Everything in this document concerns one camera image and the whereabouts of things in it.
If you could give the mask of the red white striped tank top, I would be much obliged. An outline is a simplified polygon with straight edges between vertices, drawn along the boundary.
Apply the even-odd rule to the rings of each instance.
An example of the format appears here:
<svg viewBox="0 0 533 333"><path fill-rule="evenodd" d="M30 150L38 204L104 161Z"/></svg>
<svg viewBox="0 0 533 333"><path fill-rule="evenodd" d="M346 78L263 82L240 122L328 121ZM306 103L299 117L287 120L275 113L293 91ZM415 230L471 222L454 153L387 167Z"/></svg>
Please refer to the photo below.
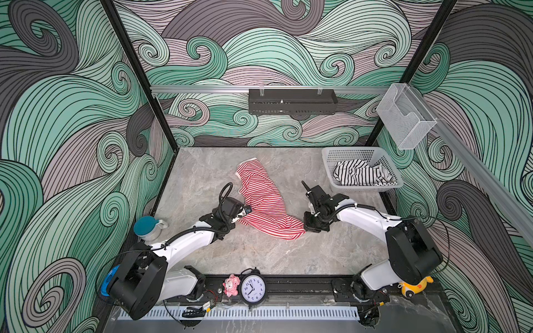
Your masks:
<svg viewBox="0 0 533 333"><path fill-rule="evenodd" d="M241 162L236 175L242 184L240 194L251 207L251 212L241 218L243 225L284 240L296 240L305 234L303 222L288 215L279 189L258 159Z"/></svg>

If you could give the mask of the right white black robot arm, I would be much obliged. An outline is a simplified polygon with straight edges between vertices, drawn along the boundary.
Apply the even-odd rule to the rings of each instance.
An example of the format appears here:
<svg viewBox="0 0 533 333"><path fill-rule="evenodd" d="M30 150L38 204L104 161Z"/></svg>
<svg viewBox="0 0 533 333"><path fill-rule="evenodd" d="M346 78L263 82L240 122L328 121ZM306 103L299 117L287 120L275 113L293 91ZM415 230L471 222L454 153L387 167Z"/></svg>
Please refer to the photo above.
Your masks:
<svg viewBox="0 0 533 333"><path fill-rule="evenodd" d="M386 260L371 264L355 275L353 290L358 298L369 298L373 292L392 284L416 286L443 262L441 251L418 217L385 214L347 195L331 196L318 185L302 185L310 202L310 211L303 218L305 231L328 232L333 223L344 222L377 237L387 246Z"/></svg>

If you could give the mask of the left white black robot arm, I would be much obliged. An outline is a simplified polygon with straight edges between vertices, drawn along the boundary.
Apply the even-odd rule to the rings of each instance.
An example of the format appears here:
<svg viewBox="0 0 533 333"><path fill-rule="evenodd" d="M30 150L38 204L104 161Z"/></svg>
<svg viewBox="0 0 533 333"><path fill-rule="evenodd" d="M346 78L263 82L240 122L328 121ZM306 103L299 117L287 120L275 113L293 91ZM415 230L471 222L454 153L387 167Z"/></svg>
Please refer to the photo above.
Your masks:
<svg viewBox="0 0 533 333"><path fill-rule="evenodd" d="M219 205L191 228L152 245L134 244L121 254L120 263L99 284L98 295L122 308L133 320L141 319L156 304L170 298L200 298L205 275L190 265L177 271L171 269L194 251L222 240L237 221L251 212L251 206L235 198L221 198Z"/></svg>

